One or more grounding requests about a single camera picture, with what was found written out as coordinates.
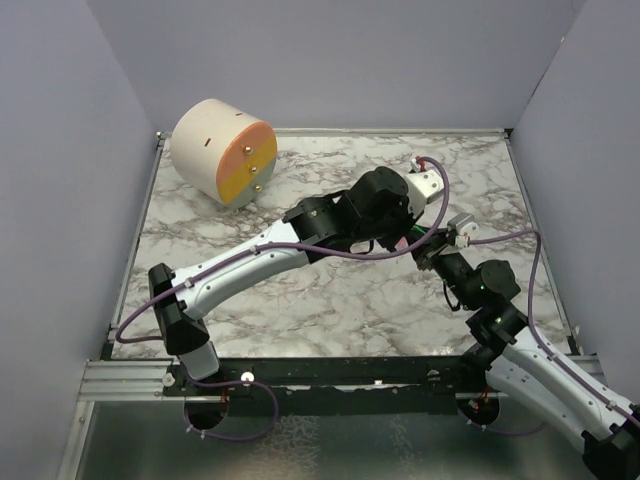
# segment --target white marble floor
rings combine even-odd
[[[298,200],[351,186],[378,165],[404,171],[411,156],[440,160],[451,180],[445,221],[466,211],[475,215],[482,237],[529,225],[522,193],[501,135],[341,136],[278,139],[274,176],[256,201],[231,212],[177,175],[169,142],[163,153],[152,200],[126,296],[124,315],[148,299],[147,270],[164,262],[189,266],[253,237]],[[421,219],[429,225],[439,205]],[[533,238],[473,247],[472,265],[508,260],[526,291]],[[525,293],[514,303],[526,311]],[[567,351],[545,269],[535,286],[535,319],[544,333]],[[207,316],[221,356],[382,356],[459,354],[473,344],[465,325],[468,312],[451,312],[437,275],[420,272],[410,256],[382,262],[337,258],[290,271],[236,295]],[[141,316],[127,336],[157,332],[152,312]],[[161,342],[116,345],[116,358],[166,356]]]

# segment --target robotic arm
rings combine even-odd
[[[423,214],[426,205],[443,191],[434,170],[417,169],[404,176],[387,167],[365,173],[355,185],[323,197],[309,197],[287,211],[264,232],[206,262],[171,271],[159,264],[149,271],[153,296],[185,283],[187,288],[154,306],[167,353],[176,355],[195,380],[219,369],[215,349],[203,318],[227,298],[262,280],[317,262],[323,254],[291,248],[260,252],[267,243],[304,243],[349,252],[355,244],[377,241],[393,250]],[[197,283],[198,273],[224,264],[240,252],[251,256],[233,261]]]
[[[176,355],[195,380],[215,378],[220,364],[204,316],[262,280],[326,256],[290,247],[260,251],[259,245],[303,243],[349,252],[355,244],[377,241],[393,251],[401,238],[410,244],[419,241],[412,227],[442,191],[442,178],[416,161],[405,175],[378,167],[349,190],[303,199],[282,220],[222,255],[175,272],[164,264],[153,267],[149,271],[153,296],[182,283],[187,287],[154,305],[167,353]],[[459,215],[412,251],[418,268],[435,271],[443,279],[445,293],[456,297],[459,306],[453,308],[474,312],[466,323],[477,343],[461,361],[485,375],[488,385],[516,398],[561,431],[597,478],[636,478],[640,409],[580,370],[544,336],[534,337],[526,315],[511,303],[520,288],[509,263],[489,260],[474,269],[460,253],[476,234],[473,217]],[[252,254],[237,258],[247,250]],[[200,278],[214,265],[219,268]],[[557,358],[579,378],[561,369]],[[605,392],[609,404],[592,395],[585,384]]]

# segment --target cylindrical object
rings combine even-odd
[[[191,108],[171,135],[180,176],[230,208],[248,204],[262,190],[277,149],[268,123],[215,99]]]

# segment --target black bracket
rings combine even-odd
[[[240,380],[244,372],[251,372],[255,380],[269,385],[283,415],[453,415],[457,393],[486,388],[483,372],[462,368],[457,356],[227,358],[220,363],[224,380]],[[164,389],[167,397],[224,397],[232,416],[265,416],[273,409],[270,397],[258,387],[195,387],[180,365],[167,371],[176,379]]]

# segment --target lavender wall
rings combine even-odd
[[[154,133],[83,0],[0,4],[0,477],[51,479]]]
[[[640,2],[589,1],[513,146],[580,340],[640,401]]]
[[[87,0],[158,129],[513,127],[584,0]]]

